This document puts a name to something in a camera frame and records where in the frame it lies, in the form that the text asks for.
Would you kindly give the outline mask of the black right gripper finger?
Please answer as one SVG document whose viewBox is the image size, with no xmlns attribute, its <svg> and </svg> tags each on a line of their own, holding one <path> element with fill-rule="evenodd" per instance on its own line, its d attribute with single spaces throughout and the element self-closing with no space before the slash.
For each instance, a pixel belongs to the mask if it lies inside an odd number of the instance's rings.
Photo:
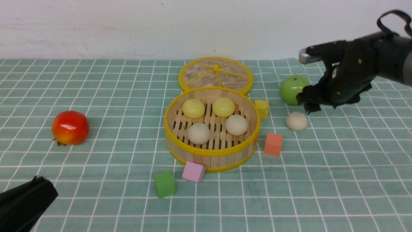
<svg viewBox="0 0 412 232">
<path fill-rule="evenodd" d="M 321 111 L 321 106 L 320 104 L 304 103 L 304 110 L 305 113 L 309 115 L 310 113 Z"/>
</svg>

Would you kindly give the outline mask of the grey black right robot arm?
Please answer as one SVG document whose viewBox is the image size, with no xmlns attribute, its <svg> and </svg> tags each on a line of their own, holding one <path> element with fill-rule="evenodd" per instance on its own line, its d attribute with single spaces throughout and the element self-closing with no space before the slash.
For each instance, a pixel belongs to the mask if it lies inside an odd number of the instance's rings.
<svg viewBox="0 0 412 232">
<path fill-rule="evenodd" d="M 312 45 L 300 50 L 299 61 L 323 61 L 326 68 L 317 84 L 296 95 L 307 114 L 320 111 L 321 105 L 358 103 L 377 76 L 411 86 L 411 38 L 396 34 L 378 32 L 353 41 Z"/>
</svg>

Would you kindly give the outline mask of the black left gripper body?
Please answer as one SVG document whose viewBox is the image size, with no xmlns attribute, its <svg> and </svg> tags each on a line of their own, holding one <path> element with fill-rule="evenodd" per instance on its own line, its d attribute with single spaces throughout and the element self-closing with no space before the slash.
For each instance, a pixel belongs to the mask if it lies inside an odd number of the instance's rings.
<svg viewBox="0 0 412 232">
<path fill-rule="evenodd" d="M 0 230 L 29 232 L 45 213 L 58 192 L 50 180 L 34 176 L 27 183 L 0 194 Z"/>
</svg>

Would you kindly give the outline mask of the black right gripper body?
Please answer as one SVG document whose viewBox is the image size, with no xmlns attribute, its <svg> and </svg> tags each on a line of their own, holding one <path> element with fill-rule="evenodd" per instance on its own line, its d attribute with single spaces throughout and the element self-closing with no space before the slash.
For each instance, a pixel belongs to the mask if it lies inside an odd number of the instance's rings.
<svg viewBox="0 0 412 232">
<path fill-rule="evenodd" d="M 297 94 L 299 105 L 314 103 L 334 108 L 356 104 L 360 94 L 371 88 L 377 75 L 376 61 L 382 38 L 358 38 L 349 41 L 341 62 L 324 63 L 325 72 L 318 83 L 308 85 Z"/>
</svg>

